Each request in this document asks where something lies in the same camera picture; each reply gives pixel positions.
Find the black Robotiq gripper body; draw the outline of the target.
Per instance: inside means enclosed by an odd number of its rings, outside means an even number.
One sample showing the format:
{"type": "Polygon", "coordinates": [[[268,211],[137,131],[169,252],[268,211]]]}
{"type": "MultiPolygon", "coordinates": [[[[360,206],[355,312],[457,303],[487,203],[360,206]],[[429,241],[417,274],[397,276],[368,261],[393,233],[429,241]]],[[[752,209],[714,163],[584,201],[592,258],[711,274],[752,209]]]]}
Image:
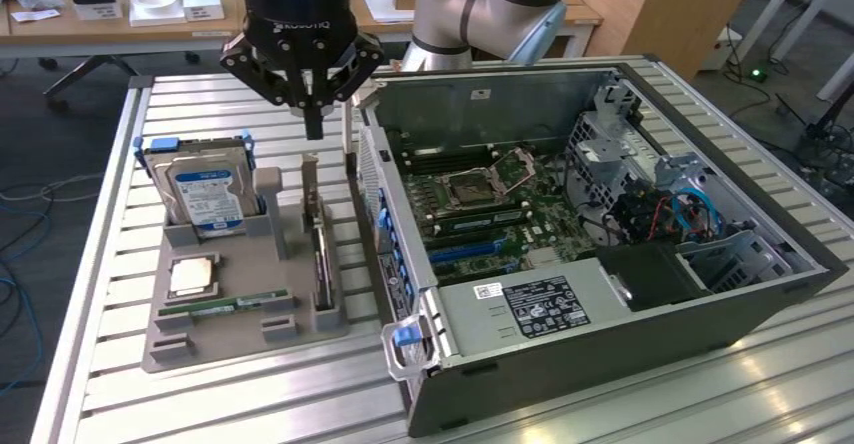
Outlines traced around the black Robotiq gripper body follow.
{"type": "Polygon", "coordinates": [[[359,33],[349,0],[244,0],[241,36],[254,47],[258,59],[275,58],[285,43],[301,71],[313,73],[313,43],[317,39],[341,42],[344,47],[359,33]]]}

